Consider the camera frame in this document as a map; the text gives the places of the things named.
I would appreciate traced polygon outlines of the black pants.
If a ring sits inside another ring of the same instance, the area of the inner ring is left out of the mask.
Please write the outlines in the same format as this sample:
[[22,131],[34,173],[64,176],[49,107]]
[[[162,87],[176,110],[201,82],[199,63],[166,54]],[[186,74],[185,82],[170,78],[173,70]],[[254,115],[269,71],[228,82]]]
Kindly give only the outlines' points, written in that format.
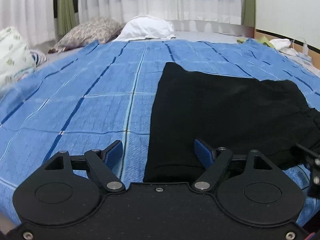
[[189,72],[168,62],[152,106],[144,182],[195,181],[204,172],[197,139],[234,154],[259,150],[286,170],[303,161],[295,144],[319,152],[319,111],[289,80]]

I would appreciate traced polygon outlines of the blue checked blanket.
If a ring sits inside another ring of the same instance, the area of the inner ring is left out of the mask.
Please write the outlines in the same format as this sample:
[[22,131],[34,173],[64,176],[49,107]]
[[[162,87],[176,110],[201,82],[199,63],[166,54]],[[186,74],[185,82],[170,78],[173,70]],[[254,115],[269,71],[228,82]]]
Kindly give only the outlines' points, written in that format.
[[141,182],[151,109],[167,62],[207,74],[290,80],[310,107],[319,108],[319,78],[254,40],[93,42],[29,75],[1,98],[1,213],[20,223],[12,204],[15,189],[61,150],[79,155],[121,140],[124,159],[116,175],[125,185]]

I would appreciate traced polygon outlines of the white charger plug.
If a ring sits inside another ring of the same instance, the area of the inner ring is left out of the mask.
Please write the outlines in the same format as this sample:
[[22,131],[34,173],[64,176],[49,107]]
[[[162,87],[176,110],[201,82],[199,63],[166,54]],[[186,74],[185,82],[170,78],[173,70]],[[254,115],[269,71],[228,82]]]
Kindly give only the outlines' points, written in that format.
[[308,53],[309,53],[308,45],[306,43],[304,43],[303,44],[303,54],[308,55]]

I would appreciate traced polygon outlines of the white cloth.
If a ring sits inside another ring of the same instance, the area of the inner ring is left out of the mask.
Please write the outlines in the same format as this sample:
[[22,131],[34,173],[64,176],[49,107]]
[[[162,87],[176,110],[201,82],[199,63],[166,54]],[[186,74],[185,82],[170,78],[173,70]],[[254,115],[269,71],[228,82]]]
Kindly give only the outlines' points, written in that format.
[[287,38],[274,38],[270,42],[275,46],[275,50],[281,51],[285,48],[290,48],[291,41]]

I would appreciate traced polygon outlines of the green cloth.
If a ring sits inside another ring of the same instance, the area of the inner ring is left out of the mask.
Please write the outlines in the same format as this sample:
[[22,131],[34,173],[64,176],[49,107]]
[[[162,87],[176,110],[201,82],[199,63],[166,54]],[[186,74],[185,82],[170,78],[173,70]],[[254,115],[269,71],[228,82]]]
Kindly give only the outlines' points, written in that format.
[[[250,38],[238,38],[237,43],[242,44],[242,43],[245,43],[247,40],[250,40]],[[268,46],[270,48],[273,48],[273,49],[275,48],[275,46],[265,36],[259,39],[255,39],[255,41],[265,46]]]

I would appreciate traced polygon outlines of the striped cloth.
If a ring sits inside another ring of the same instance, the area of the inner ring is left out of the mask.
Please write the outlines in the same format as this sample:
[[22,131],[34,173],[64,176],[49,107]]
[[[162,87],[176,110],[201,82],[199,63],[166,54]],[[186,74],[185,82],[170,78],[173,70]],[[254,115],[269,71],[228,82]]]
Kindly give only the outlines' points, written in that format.
[[45,53],[39,50],[31,50],[30,54],[35,62],[35,66],[39,67],[43,63],[45,63],[48,60],[48,57]]

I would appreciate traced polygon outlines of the floral white pillow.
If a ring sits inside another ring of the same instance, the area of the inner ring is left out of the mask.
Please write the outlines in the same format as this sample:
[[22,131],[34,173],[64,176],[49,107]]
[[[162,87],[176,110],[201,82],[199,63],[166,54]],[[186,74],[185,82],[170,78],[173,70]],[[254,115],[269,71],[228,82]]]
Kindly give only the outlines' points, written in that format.
[[1,30],[1,87],[22,79],[36,64],[27,44],[14,27]]

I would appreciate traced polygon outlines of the grey patterned pillow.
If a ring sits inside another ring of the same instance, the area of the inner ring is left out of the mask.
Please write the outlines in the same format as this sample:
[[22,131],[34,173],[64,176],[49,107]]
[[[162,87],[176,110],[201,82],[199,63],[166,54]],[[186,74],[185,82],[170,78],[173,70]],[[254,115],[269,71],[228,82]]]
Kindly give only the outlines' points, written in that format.
[[106,44],[118,37],[123,27],[124,24],[111,18],[96,17],[71,29],[48,50],[48,53],[60,53],[85,47],[94,41],[98,41],[99,44]]

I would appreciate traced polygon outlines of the green curtain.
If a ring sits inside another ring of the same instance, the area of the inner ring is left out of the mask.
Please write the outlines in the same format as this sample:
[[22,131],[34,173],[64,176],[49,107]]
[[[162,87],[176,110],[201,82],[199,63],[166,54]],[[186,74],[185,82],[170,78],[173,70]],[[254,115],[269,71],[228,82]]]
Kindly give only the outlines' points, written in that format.
[[243,0],[242,1],[242,24],[255,28],[256,25],[256,0]]
[[75,24],[75,11],[73,0],[57,0],[57,33],[66,35]]

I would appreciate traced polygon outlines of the green curtain right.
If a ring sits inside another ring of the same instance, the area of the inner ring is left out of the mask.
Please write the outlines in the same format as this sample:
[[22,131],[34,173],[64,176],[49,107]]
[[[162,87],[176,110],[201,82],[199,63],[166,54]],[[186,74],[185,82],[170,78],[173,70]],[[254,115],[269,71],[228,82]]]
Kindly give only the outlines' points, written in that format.
[[242,1],[242,24],[255,28],[256,25],[256,0],[243,0]]

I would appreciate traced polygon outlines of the white sheer curtain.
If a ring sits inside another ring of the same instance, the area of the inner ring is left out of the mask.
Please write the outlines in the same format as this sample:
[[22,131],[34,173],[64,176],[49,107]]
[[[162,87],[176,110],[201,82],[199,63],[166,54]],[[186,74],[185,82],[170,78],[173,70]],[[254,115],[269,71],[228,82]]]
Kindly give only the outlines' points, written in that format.
[[[75,23],[101,16],[121,23],[138,15],[174,21],[241,24],[242,0],[73,0]],[[15,27],[31,45],[58,37],[57,0],[1,0],[1,28]]]

